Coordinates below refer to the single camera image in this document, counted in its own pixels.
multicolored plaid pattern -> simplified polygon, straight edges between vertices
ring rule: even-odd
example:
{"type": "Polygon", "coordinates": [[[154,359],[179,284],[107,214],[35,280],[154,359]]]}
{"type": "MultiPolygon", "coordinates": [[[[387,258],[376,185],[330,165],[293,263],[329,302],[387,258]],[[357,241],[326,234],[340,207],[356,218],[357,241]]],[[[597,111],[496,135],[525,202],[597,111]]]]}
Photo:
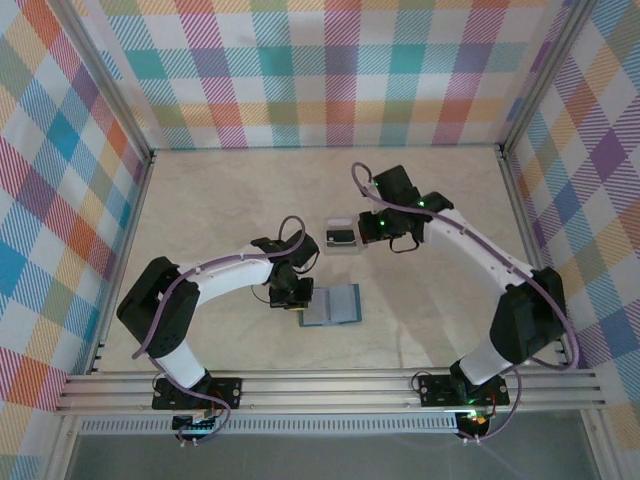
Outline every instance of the multicolored plaid pattern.
{"type": "Polygon", "coordinates": [[[553,20],[551,28],[549,28],[544,42],[542,42],[542,46],[538,51],[538,55],[536,55],[536,59],[533,61],[533,64],[531,65],[531,68],[527,73],[527,76],[522,84],[522,88],[520,88],[520,92],[518,93],[518,97],[513,102],[511,110],[509,111],[509,115],[507,116],[507,121],[502,126],[502,130],[500,131],[500,135],[496,143],[504,143],[507,135],[514,125],[515,120],[522,113],[524,101],[526,100],[527,96],[531,92],[531,89],[538,80],[540,72],[544,68],[549,54],[551,53],[552,46],[562,32],[562,27],[564,26],[565,21],[567,20],[567,17],[569,16],[569,13],[571,11],[571,7],[575,2],[576,0],[564,0],[562,2],[562,7],[556,15],[556,18],[553,20]]]}
{"type": "Polygon", "coordinates": [[[542,45],[545,14],[559,8],[553,0],[75,4],[150,141],[172,149],[494,143],[535,59],[537,48],[528,49],[542,45]]]}
{"type": "Polygon", "coordinates": [[[583,365],[595,368],[640,467],[640,2],[602,0],[515,149],[546,260],[564,279],[583,365]]]}
{"type": "Polygon", "coordinates": [[[0,0],[0,479],[34,478],[143,163],[45,0],[0,0]]]}

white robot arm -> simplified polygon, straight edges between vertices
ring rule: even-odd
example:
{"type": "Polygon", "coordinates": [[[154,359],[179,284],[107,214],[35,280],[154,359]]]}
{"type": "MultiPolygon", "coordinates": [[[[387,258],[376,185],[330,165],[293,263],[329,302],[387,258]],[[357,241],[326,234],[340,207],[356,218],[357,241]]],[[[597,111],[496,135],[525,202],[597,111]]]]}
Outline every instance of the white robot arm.
{"type": "Polygon", "coordinates": [[[319,250],[309,235],[300,240],[301,235],[298,231],[287,241],[254,240],[234,255],[207,262],[208,268],[202,263],[175,265],[166,257],[156,258],[121,302],[118,318],[144,344],[165,292],[176,279],[193,270],[194,274],[171,292],[146,352],[182,387],[192,389],[207,383],[208,372],[186,341],[195,310],[232,290],[267,283],[271,308],[305,308],[311,300],[313,279],[298,278],[296,268],[319,250]],[[298,241],[301,244],[292,253],[274,255],[286,253],[298,241]]]}
{"type": "MultiPolygon", "coordinates": [[[[354,180],[365,194],[355,175],[354,180]]],[[[382,200],[379,204],[388,208],[380,210],[376,206],[360,213],[358,227],[365,244],[388,240],[396,252],[393,241],[408,233],[415,248],[407,251],[427,243],[464,262],[477,278],[489,283],[497,303],[489,336],[450,369],[462,402],[469,393],[524,362],[564,333],[562,319],[531,285],[541,287],[564,313],[562,280],[552,268],[537,271],[512,258],[474,229],[441,194],[421,196],[402,166],[372,177],[366,190],[377,193],[382,200]],[[420,209],[435,215],[413,213],[420,209]]]]}

table surface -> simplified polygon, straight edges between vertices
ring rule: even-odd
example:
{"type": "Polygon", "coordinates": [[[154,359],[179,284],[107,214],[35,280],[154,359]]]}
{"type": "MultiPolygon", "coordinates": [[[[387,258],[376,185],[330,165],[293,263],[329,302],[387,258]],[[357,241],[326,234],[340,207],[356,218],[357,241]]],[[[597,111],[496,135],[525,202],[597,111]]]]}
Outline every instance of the table surface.
{"type": "MultiPolygon", "coordinates": [[[[327,217],[368,209],[351,180],[354,161],[374,173],[404,165],[421,193],[444,194],[526,259],[490,148],[160,152],[120,298],[153,258],[180,264],[231,254],[254,238],[275,238],[286,215],[301,216],[320,243],[327,217]]],[[[209,369],[448,366],[486,338],[495,311],[482,279],[426,245],[401,255],[386,242],[359,255],[321,255],[311,275],[318,286],[360,284],[362,323],[301,328],[295,313],[271,310],[244,288],[198,309],[187,335],[192,350],[209,369]]],[[[267,296],[266,287],[256,291],[267,296]]],[[[137,347],[114,318],[99,369],[152,370],[131,359],[137,347]]]]}

purple cable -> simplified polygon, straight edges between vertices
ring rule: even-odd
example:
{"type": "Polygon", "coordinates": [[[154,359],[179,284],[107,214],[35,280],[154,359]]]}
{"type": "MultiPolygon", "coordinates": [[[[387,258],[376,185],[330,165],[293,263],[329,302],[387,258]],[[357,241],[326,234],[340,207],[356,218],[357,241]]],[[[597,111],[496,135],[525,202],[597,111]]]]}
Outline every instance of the purple cable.
{"type": "Polygon", "coordinates": [[[566,365],[553,365],[551,363],[547,363],[547,362],[545,362],[543,360],[540,360],[540,359],[537,359],[535,357],[533,357],[532,360],[534,362],[536,362],[537,364],[542,365],[544,367],[552,368],[554,370],[560,370],[560,371],[568,370],[570,368],[576,368],[578,366],[578,360],[580,358],[580,351],[579,351],[579,347],[578,347],[578,339],[576,337],[576,332],[575,332],[575,330],[573,328],[573,325],[571,324],[571,322],[569,322],[569,319],[564,314],[564,312],[562,311],[560,306],[556,303],[556,301],[551,297],[551,295],[549,295],[549,293],[547,293],[547,291],[544,288],[542,288],[542,286],[538,282],[536,282],[535,280],[530,278],[526,273],[524,273],[522,270],[520,270],[515,265],[513,265],[508,259],[506,259],[502,254],[500,254],[500,252],[498,252],[495,248],[493,248],[482,237],[480,237],[479,235],[477,235],[475,232],[473,232],[471,230],[467,230],[464,227],[464,225],[459,224],[455,220],[452,220],[452,219],[450,219],[448,217],[445,217],[444,215],[440,215],[440,214],[438,214],[436,212],[432,212],[430,210],[419,209],[419,208],[411,208],[411,207],[403,207],[403,206],[400,206],[400,205],[395,205],[395,204],[390,203],[390,202],[386,202],[386,201],[382,200],[381,198],[376,197],[371,192],[369,192],[369,190],[364,185],[362,185],[360,183],[360,180],[358,180],[358,175],[356,174],[356,169],[358,167],[363,168],[367,172],[367,174],[369,175],[369,181],[372,181],[373,174],[371,173],[371,169],[367,165],[362,163],[362,162],[355,162],[353,165],[351,165],[351,177],[353,178],[353,181],[355,182],[356,186],[358,187],[358,189],[360,190],[360,192],[364,196],[370,198],[371,200],[373,200],[373,201],[375,201],[375,202],[379,203],[380,205],[383,205],[383,206],[385,206],[387,208],[392,208],[394,210],[398,210],[399,212],[412,213],[412,214],[418,214],[418,215],[426,215],[426,216],[433,217],[433,218],[436,218],[438,220],[441,220],[442,222],[444,222],[444,223],[446,223],[448,225],[451,225],[453,228],[455,228],[459,232],[464,233],[465,235],[468,235],[474,242],[476,242],[478,245],[480,245],[484,250],[486,250],[489,254],[491,254],[491,256],[493,256],[496,260],[498,260],[505,267],[507,267],[509,270],[513,271],[516,275],[518,275],[525,282],[527,282],[529,285],[531,285],[531,287],[533,287],[533,289],[536,292],[538,292],[542,298],[544,298],[544,300],[549,304],[549,306],[552,308],[552,310],[555,312],[555,314],[560,319],[560,322],[562,323],[562,326],[564,327],[565,332],[567,333],[567,337],[569,338],[569,345],[571,347],[571,357],[572,357],[571,361],[566,365]]]}
{"type": "MultiPolygon", "coordinates": [[[[513,374],[515,375],[516,381],[518,382],[518,389],[516,390],[517,392],[516,399],[513,402],[513,407],[511,407],[511,411],[507,415],[507,418],[504,419],[504,422],[502,422],[502,425],[496,428],[493,432],[487,433],[485,436],[481,437],[482,440],[488,440],[490,438],[495,437],[497,434],[499,434],[502,430],[506,428],[506,426],[509,424],[513,416],[516,414],[516,410],[518,408],[518,405],[520,404],[520,399],[522,398],[522,377],[520,376],[520,372],[518,372],[515,368],[513,369],[513,374]]],[[[467,435],[464,432],[461,432],[461,433],[462,435],[464,435],[469,439],[476,440],[475,437],[467,435]]]]}
{"type": "Polygon", "coordinates": [[[134,354],[131,356],[131,358],[133,358],[135,360],[140,355],[142,355],[144,352],[147,351],[147,347],[149,347],[149,344],[151,343],[151,340],[153,339],[153,336],[155,335],[156,330],[158,329],[158,324],[160,323],[160,317],[162,316],[162,312],[163,312],[165,306],[167,305],[167,301],[169,300],[169,297],[171,297],[171,294],[173,293],[175,288],[183,280],[186,280],[187,278],[191,277],[192,275],[195,275],[196,273],[199,273],[199,272],[201,272],[203,270],[206,270],[208,268],[214,267],[214,266],[219,265],[219,264],[224,263],[224,262],[228,262],[229,260],[261,260],[261,259],[266,259],[266,258],[282,257],[282,256],[289,255],[290,253],[295,252],[298,249],[298,247],[300,247],[300,245],[302,245],[302,242],[304,241],[304,237],[306,235],[306,227],[305,227],[305,224],[302,221],[302,219],[300,217],[298,217],[297,215],[289,215],[288,217],[286,217],[282,221],[282,224],[280,225],[280,234],[282,234],[282,229],[284,228],[284,224],[287,223],[287,221],[292,220],[292,219],[297,220],[300,223],[300,227],[301,227],[301,230],[302,230],[302,235],[300,235],[300,238],[295,243],[295,245],[293,245],[293,247],[288,248],[287,250],[284,250],[282,252],[252,253],[252,254],[247,254],[247,255],[236,254],[236,255],[228,255],[226,257],[221,257],[221,258],[214,258],[213,260],[209,260],[208,262],[204,262],[201,265],[197,265],[197,266],[193,267],[191,270],[188,270],[187,272],[183,273],[178,278],[176,278],[171,283],[171,285],[169,285],[169,288],[167,288],[167,291],[164,292],[162,300],[160,300],[160,305],[158,305],[158,309],[156,310],[156,314],[153,317],[153,321],[151,322],[151,326],[149,327],[149,332],[147,333],[147,336],[145,337],[145,339],[140,344],[140,348],[138,348],[138,350],[136,350],[134,352],[134,354]]]}
{"type": "MultiPolygon", "coordinates": [[[[231,407],[229,406],[229,404],[227,402],[225,402],[224,400],[222,400],[221,398],[212,397],[211,395],[205,395],[204,393],[194,392],[193,390],[189,390],[188,388],[183,387],[178,382],[176,382],[173,378],[171,378],[169,376],[169,374],[167,374],[167,372],[162,368],[162,366],[158,362],[156,362],[155,359],[150,358],[149,360],[151,360],[151,363],[153,363],[153,365],[158,370],[160,370],[161,373],[165,374],[165,377],[169,381],[169,383],[171,383],[171,385],[176,387],[181,392],[186,393],[187,395],[191,395],[192,397],[200,398],[202,400],[208,400],[211,403],[217,403],[218,405],[222,405],[224,407],[224,409],[226,411],[226,415],[224,416],[224,420],[222,421],[222,423],[220,425],[218,425],[211,433],[207,433],[204,437],[199,439],[198,443],[206,443],[209,440],[213,439],[213,437],[215,437],[218,434],[218,432],[220,432],[220,430],[222,430],[225,427],[227,422],[229,422],[229,418],[231,418],[231,407]]],[[[185,427],[186,427],[186,425],[183,425],[178,430],[178,439],[181,442],[185,441],[185,439],[182,436],[182,432],[184,431],[185,427]]]]}

